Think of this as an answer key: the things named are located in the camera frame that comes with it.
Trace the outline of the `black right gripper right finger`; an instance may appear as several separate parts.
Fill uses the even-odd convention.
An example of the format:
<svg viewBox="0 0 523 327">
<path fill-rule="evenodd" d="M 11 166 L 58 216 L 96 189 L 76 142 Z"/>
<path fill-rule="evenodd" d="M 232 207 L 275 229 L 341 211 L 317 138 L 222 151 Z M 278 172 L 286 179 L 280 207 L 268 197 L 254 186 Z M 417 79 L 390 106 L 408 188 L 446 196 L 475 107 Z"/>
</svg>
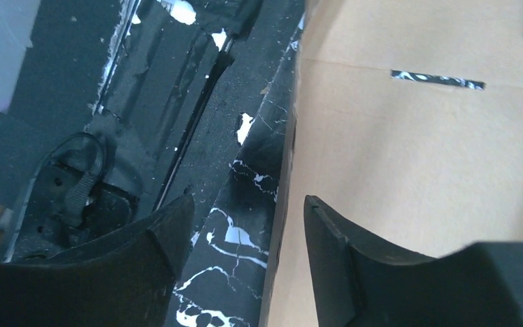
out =
<svg viewBox="0 0 523 327">
<path fill-rule="evenodd" d="M 523 326 L 523 243 L 432 258 L 317 196 L 304 200 L 304 229 L 320 326 Z"/>
</svg>

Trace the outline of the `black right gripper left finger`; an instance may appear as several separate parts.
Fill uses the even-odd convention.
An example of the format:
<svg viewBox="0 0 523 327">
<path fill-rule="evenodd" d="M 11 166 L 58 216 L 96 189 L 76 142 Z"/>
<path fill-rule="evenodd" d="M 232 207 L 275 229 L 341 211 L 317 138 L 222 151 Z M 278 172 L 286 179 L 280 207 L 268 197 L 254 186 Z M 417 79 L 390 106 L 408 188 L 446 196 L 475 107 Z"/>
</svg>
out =
<svg viewBox="0 0 523 327">
<path fill-rule="evenodd" d="M 0 263 L 0 326 L 163 326 L 193 214 L 183 195 L 46 260 Z"/>
</svg>

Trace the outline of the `brown cardboard box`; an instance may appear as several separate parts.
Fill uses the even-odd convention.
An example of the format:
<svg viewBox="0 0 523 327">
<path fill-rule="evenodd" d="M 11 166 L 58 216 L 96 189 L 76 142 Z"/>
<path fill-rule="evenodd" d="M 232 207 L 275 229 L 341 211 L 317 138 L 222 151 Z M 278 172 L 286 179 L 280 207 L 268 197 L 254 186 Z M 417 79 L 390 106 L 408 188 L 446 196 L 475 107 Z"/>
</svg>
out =
<svg viewBox="0 0 523 327">
<path fill-rule="evenodd" d="M 307 1 L 261 326 L 320 326 L 307 196 L 432 258 L 523 243 L 523 1 Z"/>
</svg>

